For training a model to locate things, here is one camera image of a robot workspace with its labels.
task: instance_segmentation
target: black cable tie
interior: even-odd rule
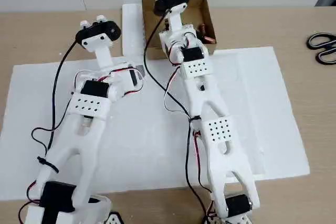
[[[194,116],[193,118],[189,119],[189,123],[191,123],[194,120],[201,120],[202,118],[199,115]]]
[[[42,158],[42,157],[38,156],[37,160],[40,162],[40,164],[47,165],[47,166],[51,167],[56,173],[59,173],[59,169],[57,169],[57,167],[55,165],[53,165],[52,163],[46,161],[45,158]]]

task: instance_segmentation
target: white paper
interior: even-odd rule
[[[238,133],[257,179],[309,173],[302,140],[292,115],[285,84],[271,47],[216,51],[211,57],[223,98],[236,118]],[[162,83],[171,74],[165,61],[150,61],[149,68]],[[39,171],[43,148],[30,138],[34,127],[51,125],[51,89],[58,63],[15,66],[0,137],[0,200],[25,198],[26,187]],[[66,62],[57,86],[57,118],[70,98],[79,69],[97,70],[95,60]],[[186,104],[181,80],[172,93]],[[168,105],[176,108],[169,100]],[[168,113],[163,92],[147,76],[142,92],[113,104],[103,135],[93,189],[101,193],[186,186],[187,119]],[[36,132],[47,143],[49,133]],[[206,184],[202,145],[202,181]],[[60,167],[58,180],[76,183],[81,172],[78,156]],[[191,141],[190,178],[197,184],[197,166]]]

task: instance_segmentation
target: brown cardboard box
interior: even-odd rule
[[[155,0],[142,0],[146,41],[160,20],[160,17],[155,16],[153,13],[154,3]],[[181,14],[181,19],[183,24],[193,24],[195,29],[198,29],[198,26],[204,23],[206,25],[207,35],[216,39],[207,0],[190,0],[187,9]],[[159,38],[159,33],[161,31],[164,31],[164,22],[161,23],[148,46],[147,57],[149,59],[166,58],[164,52],[162,51]],[[208,48],[209,54],[212,54],[216,49],[216,44],[205,44],[205,46]]]

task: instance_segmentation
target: black scissors handle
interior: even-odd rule
[[[316,38],[326,38],[328,39],[325,42],[319,43],[319,44],[313,44],[313,40]],[[329,54],[332,54],[336,52],[336,47],[333,45],[336,45],[336,36],[329,33],[317,33],[312,36],[310,36],[307,39],[306,45],[311,50],[317,50],[317,49],[325,49],[319,53],[317,53],[315,60],[323,65],[336,65],[336,60],[330,61],[330,60],[324,60],[323,57]]]
[[[312,42],[316,38],[327,38],[329,40],[319,43],[319,44],[313,44]],[[336,44],[336,36],[333,34],[329,34],[329,33],[313,34],[307,39],[306,44],[307,44],[307,47],[311,50],[316,50],[316,49],[321,49],[321,48],[327,49],[327,48],[332,47],[334,44]]]
[[[315,60],[319,63],[319,64],[323,64],[323,65],[336,65],[336,60],[332,60],[332,61],[326,61],[323,59],[323,57],[325,55],[329,55],[332,54],[333,52],[336,52],[336,47],[330,47],[327,48],[325,51],[319,52],[316,56],[315,56]]]

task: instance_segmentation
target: wooden desk surface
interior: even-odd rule
[[[119,10],[0,14],[1,118],[12,66],[59,61],[59,53],[71,44],[79,22],[92,20],[97,14],[121,24]],[[253,222],[334,223],[336,66],[317,64],[316,52],[305,47],[305,39],[317,31],[336,33],[336,8],[213,8],[211,15],[220,49],[274,46],[311,167],[309,176],[257,182],[261,208],[253,213]],[[121,55],[120,39],[112,52]],[[76,47],[69,60],[92,57]],[[187,189],[109,196],[127,224],[200,222],[200,208]],[[0,223],[18,223],[21,204],[0,202]]]

